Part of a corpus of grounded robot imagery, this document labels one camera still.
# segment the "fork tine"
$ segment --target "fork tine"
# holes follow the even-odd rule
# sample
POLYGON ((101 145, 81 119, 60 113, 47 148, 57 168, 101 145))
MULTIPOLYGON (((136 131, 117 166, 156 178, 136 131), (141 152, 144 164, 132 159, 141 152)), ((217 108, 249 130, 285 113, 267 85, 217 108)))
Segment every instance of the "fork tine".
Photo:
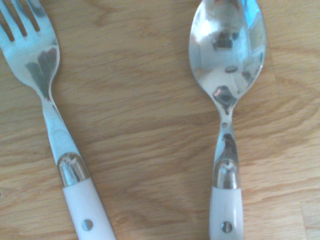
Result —
POLYGON ((42 29, 46 29, 48 27, 52 28, 51 22, 44 10, 44 8, 42 7, 41 3, 39 2, 39 0, 26 0, 26 2, 28 3, 34 18, 40 28, 40 30, 42 29))
POLYGON ((27 34, 29 34, 32 31, 35 31, 34 26, 32 25, 26 11, 24 10, 24 7, 21 5, 19 0, 11 0, 16 12, 18 13, 21 22, 24 26, 24 29, 27 34))
POLYGON ((10 44, 10 39, 4 29, 4 27, 2 26, 2 24, 0 23, 0 48, 2 49, 2 51, 5 49, 5 47, 10 44))
POLYGON ((14 17, 11 15, 3 0, 0 0, 0 10, 10 27, 14 39, 23 37, 14 17))

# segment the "spoon bowl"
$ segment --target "spoon bowl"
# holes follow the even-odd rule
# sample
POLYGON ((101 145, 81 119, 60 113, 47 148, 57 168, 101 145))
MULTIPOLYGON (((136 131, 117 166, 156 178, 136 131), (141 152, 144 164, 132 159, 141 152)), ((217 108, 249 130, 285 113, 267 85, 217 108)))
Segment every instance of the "spoon bowl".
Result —
POLYGON ((210 239, 243 240, 239 162, 233 109, 261 72, 267 48, 256 0, 203 0, 189 40, 192 73, 214 101, 221 120, 210 203, 210 239))

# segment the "wooden table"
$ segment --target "wooden table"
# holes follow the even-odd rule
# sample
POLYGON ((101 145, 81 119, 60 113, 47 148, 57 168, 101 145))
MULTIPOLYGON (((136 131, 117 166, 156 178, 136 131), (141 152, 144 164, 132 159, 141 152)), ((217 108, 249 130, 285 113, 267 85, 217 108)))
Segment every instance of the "wooden table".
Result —
MULTIPOLYGON (((214 103, 189 67, 199 0, 42 0, 53 97, 117 240, 208 240, 214 103)), ((320 239, 320 2, 260 0, 263 71, 234 111, 246 240, 320 239)), ((0 56, 0 238, 76 240, 36 93, 0 56)))

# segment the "fork head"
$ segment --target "fork head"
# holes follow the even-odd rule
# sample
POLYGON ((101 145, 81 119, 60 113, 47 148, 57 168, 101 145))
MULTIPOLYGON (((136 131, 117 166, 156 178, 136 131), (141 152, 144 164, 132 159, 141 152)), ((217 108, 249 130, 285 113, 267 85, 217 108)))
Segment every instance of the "fork head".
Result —
POLYGON ((26 31, 23 36, 3 0, 2 12, 14 41, 10 41, 0 24, 0 48, 13 74, 32 87, 41 98, 51 99, 51 83, 60 62, 60 51, 52 24, 39 0, 26 0, 39 26, 36 31, 19 0, 11 0, 26 31))

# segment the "metal rivet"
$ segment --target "metal rivet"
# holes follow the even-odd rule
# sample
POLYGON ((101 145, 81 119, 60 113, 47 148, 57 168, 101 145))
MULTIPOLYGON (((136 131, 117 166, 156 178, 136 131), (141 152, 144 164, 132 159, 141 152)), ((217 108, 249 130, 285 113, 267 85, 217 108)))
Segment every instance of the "metal rivet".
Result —
POLYGON ((222 231, 224 231, 226 234, 231 233, 232 231, 232 224, 228 221, 225 221, 224 223, 222 223, 222 231))
POLYGON ((89 219, 86 219, 82 222, 82 228, 86 231, 90 231, 93 228, 93 226, 93 222, 89 219))

